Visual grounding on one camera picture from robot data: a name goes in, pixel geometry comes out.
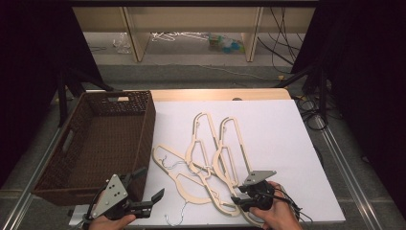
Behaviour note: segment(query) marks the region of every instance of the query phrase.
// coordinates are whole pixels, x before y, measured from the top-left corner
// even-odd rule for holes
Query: white table
[[[233,116],[238,120],[253,170],[277,171],[277,174],[270,179],[281,183],[298,206],[303,208],[303,212],[314,222],[345,220],[294,101],[157,101],[162,100],[155,100],[154,147],[165,144],[184,153],[191,143],[192,122],[198,113],[210,113],[217,132],[221,121],[228,116]],[[175,160],[172,159],[170,163],[168,157],[168,165],[173,163]],[[247,176],[244,161],[241,157],[236,156],[235,164],[238,181],[242,183]],[[181,171],[182,167],[186,168],[186,166],[180,165],[176,169]],[[178,194],[174,182],[151,160],[144,200],[150,200],[150,197],[162,188],[165,188],[165,195],[154,205],[151,217],[137,219],[131,223],[131,226],[137,228],[170,227],[165,219],[165,214],[169,215],[171,223],[177,223],[181,219],[184,199]],[[204,195],[201,189],[191,188],[191,190],[194,190],[192,193],[196,195]],[[224,188],[218,188],[218,190],[221,196],[228,195]],[[87,206],[77,206],[70,224],[78,223],[86,210]],[[203,226],[230,227],[249,226],[249,224],[242,215],[228,217],[219,213],[211,203],[203,205],[188,203],[184,209],[183,221],[178,227]]]

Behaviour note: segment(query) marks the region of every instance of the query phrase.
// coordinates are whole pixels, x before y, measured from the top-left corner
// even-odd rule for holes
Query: hand
[[[274,196],[284,197],[281,192],[281,185],[268,181],[276,190]],[[261,210],[257,207],[251,207],[250,212],[265,221],[262,225],[263,229],[272,228],[273,230],[301,230],[302,226],[292,212],[292,208],[288,203],[275,199],[272,207],[269,210]]]
[[[110,220],[105,216],[100,216],[90,223],[89,230],[123,230],[134,220],[134,215],[127,215],[117,220]]]

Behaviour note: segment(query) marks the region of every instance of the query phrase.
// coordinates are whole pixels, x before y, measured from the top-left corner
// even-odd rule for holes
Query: brown basket
[[[55,205],[90,203],[113,173],[148,168],[154,125],[149,91],[82,94],[32,193]],[[135,183],[141,200],[146,177]]]

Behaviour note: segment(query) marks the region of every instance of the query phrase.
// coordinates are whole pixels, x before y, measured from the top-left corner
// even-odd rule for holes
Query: black cable
[[[96,202],[98,201],[98,198],[100,196],[100,194],[105,190],[105,188],[107,187],[107,185],[103,185],[101,188],[99,188],[99,190],[96,192],[95,196],[93,196],[92,202],[89,204],[89,208],[87,209],[87,213],[86,216],[83,217],[84,218],[84,223],[82,225],[82,229],[83,230],[87,230],[89,228],[89,221],[92,221],[92,210],[93,210],[93,206],[96,204]]]
[[[277,23],[277,26],[278,26],[278,29],[279,29],[279,33],[278,33],[277,40],[279,39],[279,35],[282,35],[282,37],[284,38],[284,41],[285,41],[286,44],[288,45],[289,54],[290,54],[290,56],[292,57],[293,61],[295,61],[296,56],[293,54],[293,51],[292,51],[292,49],[290,48],[289,41],[288,41],[287,35],[286,35],[286,27],[285,27],[285,25],[284,25],[284,12],[285,12],[285,8],[282,8],[282,22],[281,22],[281,25],[280,25],[280,23],[278,22],[278,19],[277,19],[277,17],[275,16],[274,11],[272,10],[272,8],[270,8],[270,10],[271,10],[271,12],[272,12],[272,16],[274,17],[274,20],[275,20],[275,22]]]
[[[303,111],[301,113],[302,119],[304,120],[305,124],[307,125],[308,128],[312,129],[312,130],[323,130],[327,127],[328,125],[328,121],[324,116],[321,116],[320,114],[320,109],[317,108],[316,103],[312,100],[306,100],[303,103],[300,103],[300,101],[302,100],[303,97],[301,97],[300,99],[298,99],[298,101],[296,102],[297,107]],[[305,104],[311,104],[310,108],[304,108]],[[321,127],[314,127],[310,124],[310,121],[312,121],[313,118],[318,117],[320,118],[323,123]]]
[[[274,195],[274,198],[281,199],[282,201],[286,202],[295,212],[296,219],[299,220],[301,218],[302,208],[299,208],[299,206],[295,203],[295,201],[293,201],[292,197],[290,197],[284,190],[276,189],[276,188],[274,188],[274,189],[275,189],[275,191],[281,192],[285,197],[285,198],[281,199],[280,197]]]
[[[260,40],[259,37],[258,37],[258,41],[265,47],[265,49],[267,49],[268,51],[270,51],[272,54],[278,56],[279,58],[283,59],[283,60],[286,61],[287,63],[293,65],[293,62],[292,62],[292,61],[286,59],[286,58],[283,57],[282,55],[276,53],[274,50],[272,50],[271,48],[269,48],[268,46],[266,46],[266,45]]]
[[[279,33],[278,33],[278,36],[277,36],[277,41],[279,40],[279,37],[280,37],[280,35],[281,35],[281,28],[279,27],[279,23],[278,23],[278,20],[276,19],[276,17],[275,17],[275,15],[274,15],[274,18],[275,18],[275,21],[276,21],[276,23],[278,24],[278,28],[280,29],[280,31],[279,31]],[[274,43],[274,47],[272,48],[272,51],[273,52],[275,52],[275,48],[277,47],[277,43]],[[274,69],[276,69],[277,71],[280,71],[276,66],[275,66],[275,63],[274,63],[274,56],[272,55],[271,56],[271,61],[272,61],[272,66],[274,67]]]
[[[299,208],[299,207],[298,207],[298,205],[295,203],[295,201],[293,201],[292,197],[290,197],[290,196],[287,194],[287,192],[285,192],[284,190],[280,190],[280,189],[275,189],[275,190],[276,190],[276,191],[279,191],[279,192],[281,192],[281,193],[283,193],[283,195],[284,195],[285,197],[287,197],[287,199],[289,199],[289,200],[291,201],[291,203],[293,203],[293,205],[291,205],[291,207],[292,207],[293,210],[295,211],[295,216],[296,216],[296,218],[297,218],[298,220],[301,219],[302,222],[305,223],[305,220],[300,217],[300,214],[302,214],[302,215],[305,216],[307,219],[310,219],[310,225],[313,224],[313,219],[312,219],[310,216],[306,215],[304,212],[302,212],[302,208]]]
[[[279,197],[277,195],[270,195],[270,194],[266,194],[266,193],[259,193],[259,195],[275,198],[275,199],[281,200],[281,201],[283,201],[283,202],[285,202],[285,203],[287,203],[289,205],[292,205],[294,203],[293,200],[283,198],[283,197]]]
[[[283,30],[282,30],[282,36],[283,36],[283,38],[284,38],[284,41],[286,41],[286,44],[287,44],[287,47],[288,47],[290,56],[292,57],[293,61],[295,61],[296,56],[295,56],[295,54],[293,53],[293,50],[292,50],[291,46],[289,45],[289,41],[288,41],[288,39],[287,39],[286,26],[285,26],[285,24],[284,24],[284,13],[285,13],[285,8],[282,8],[282,22],[281,22],[281,29],[283,28]]]
[[[274,40],[275,42],[277,42],[279,45],[287,46],[287,47],[289,46],[289,45],[286,45],[286,44],[284,44],[284,43],[281,43],[280,41],[277,41],[271,34],[268,33],[268,35],[269,35],[269,37],[271,37],[272,40]],[[295,50],[298,50],[298,51],[301,50],[301,49],[296,48],[296,47],[294,47],[294,46],[290,46],[290,48],[295,49]]]
[[[302,43],[304,43],[304,40],[299,36],[299,34],[296,34],[298,38],[301,40]]]

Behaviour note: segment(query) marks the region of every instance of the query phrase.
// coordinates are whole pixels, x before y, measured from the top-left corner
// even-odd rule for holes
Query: tripod leg
[[[59,127],[63,126],[66,118],[68,117],[68,104],[66,102],[65,91],[65,74],[64,70],[61,70],[57,75],[57,94],[59,97]]]
[[[326,102],[327,102],[327,75],[325,70],[323,69],[323,67],[320,70],[320,84],[319,84],[319,97],[320,97],[320,101],[319,101],[319,109],[320,109],[320,115],[325,119],[326,119]]]
[[[300,71],[299,73],[295,74],[294,76],[290,77],[288,80],[282,81],[281,83],[277,84],[275,88],[285,88],[287,85],[301,79],[302,77],[310,74],[313,72],[314,66],[309,65],[304,70]]]
[[[103,83],[102,81],[95,80],[94,78],[88,76],[87,74],[81,72],[80,70],[69,68],[69,71],[73,73],[76,76],[79,76],[80,78],[91,82],[92,84],[98,86],[100,89],[104,89],[105,91],[114,91],[113,87],[110,87],[109,85]]]

